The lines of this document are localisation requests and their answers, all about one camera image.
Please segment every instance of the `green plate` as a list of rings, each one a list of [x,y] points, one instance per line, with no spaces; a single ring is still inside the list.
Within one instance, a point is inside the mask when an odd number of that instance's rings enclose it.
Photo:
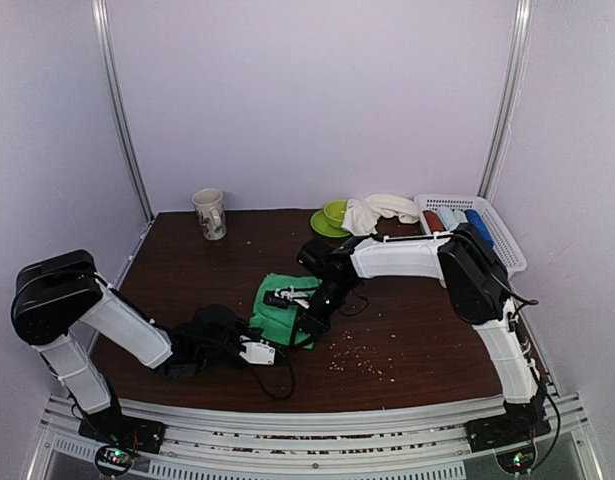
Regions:
[[[324,237],[329,238],[343,238],[349,236],[349,232],[343,230],[342,228],[334,228],[327,222],[327,217],[325,217],[325,212],[322,210],[317,211],[311,216],[311,228],[314,229],[316,233],[320,233]]]

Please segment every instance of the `white wall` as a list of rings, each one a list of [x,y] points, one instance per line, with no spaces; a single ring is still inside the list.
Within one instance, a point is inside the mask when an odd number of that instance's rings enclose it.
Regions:
[[[615,1],[538,2],[494,205],[541,299],[531,323],[615,478]]]
[[[123,97],[157,211],[391,192],[475,194],[513,0],[112,0]]]
[[[86,248],[113,279],[144,225],[104,79],[90,1],[0,1],[0,480],[55,385],[11,326],[16,273]]]

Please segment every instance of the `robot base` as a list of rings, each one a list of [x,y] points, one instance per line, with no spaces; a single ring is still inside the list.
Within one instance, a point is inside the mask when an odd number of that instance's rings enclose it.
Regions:
[[[514,428],[513,421],[506,414],[489,418],[479,418],[465,424],[467,440],[472,452],[482,452],[516,443],[531,442],[532,438],[547,435],[551,426],[547,420],[539,420],[532,430]]]
[[[126,423],[128,430],[136,433],[138,445],[136,450],[145,453],[157,454],[160,452],[160,446],[163,443],[165,436],[165,424],[142,418],[126,417],[123,415],[123,421]],[[91,425],[85,421],[80,422],[78,434],[85,438],[100,441],[98,435]],[[127,450],[134,449],[134,437],[129,436],[119,443],[119,446]]]

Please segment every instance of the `green bowl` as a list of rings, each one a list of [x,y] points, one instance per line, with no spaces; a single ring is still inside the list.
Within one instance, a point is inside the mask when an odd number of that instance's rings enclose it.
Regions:
[[[347,200],[336,200],[335,202],[328,203],[325,205],[325,208],[323,208],[327,223],[334,228],[342,227],[346,211]]]

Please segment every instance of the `red object in basket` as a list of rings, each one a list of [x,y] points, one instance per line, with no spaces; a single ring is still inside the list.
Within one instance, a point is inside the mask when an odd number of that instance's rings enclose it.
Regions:
[[[425,220],[427,220],[427,225],[429,225],[429,230],[432,232],[444,232],[445,229],[445,225],[443,225],[443,222],[440,220],[440,218],[438,217],[438,215],[436,215],[435,212],[432,212],[431,210],[425,210],[423,212],[423,215],[425,215]]]

